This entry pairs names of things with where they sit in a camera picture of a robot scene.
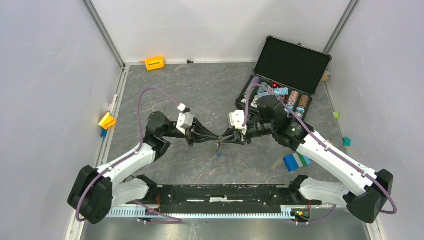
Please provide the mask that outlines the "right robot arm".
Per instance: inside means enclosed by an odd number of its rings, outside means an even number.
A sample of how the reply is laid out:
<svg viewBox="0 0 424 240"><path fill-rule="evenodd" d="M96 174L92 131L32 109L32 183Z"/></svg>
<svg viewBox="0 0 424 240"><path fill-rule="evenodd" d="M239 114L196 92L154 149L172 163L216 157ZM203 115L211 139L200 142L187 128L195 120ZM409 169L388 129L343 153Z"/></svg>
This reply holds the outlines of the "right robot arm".
<svg viewBox="0 0 424 240"><path fill-rule="evenodd" d="M340 182L326 182L299 175L290 185L289 199L295 204L316 200L346 208L358 220L372 224L379 214L395 215L391 196L394 176L386 169L367 167L330 144L305 123L282 100L273 95L258 101L259 119L249 120L247 110L228 115L225 144L247 145L253 138L271 135L281 146L311 159Z"/></svg>

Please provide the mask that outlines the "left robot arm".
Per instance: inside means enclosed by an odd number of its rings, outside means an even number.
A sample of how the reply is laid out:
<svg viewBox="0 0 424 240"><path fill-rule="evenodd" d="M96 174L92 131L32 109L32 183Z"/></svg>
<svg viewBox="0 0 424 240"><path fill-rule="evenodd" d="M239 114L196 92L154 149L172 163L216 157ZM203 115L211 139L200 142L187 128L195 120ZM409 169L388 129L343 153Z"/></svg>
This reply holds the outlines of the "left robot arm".
<svg viewBox="0 0 424 240"><path fill-rule="evenodd" d="M189 146L218 141L220 136L208 130L190 112L180 113L176 121L162 112L148 117L141 142L115 160L94 168L84 166L78 173L67 203L75 210L79 222L97 224L111 209L134 200L153 203L157 190L141 178L124 180L137 170L160 159L170 147L165 138L185 139Z"/></svg>

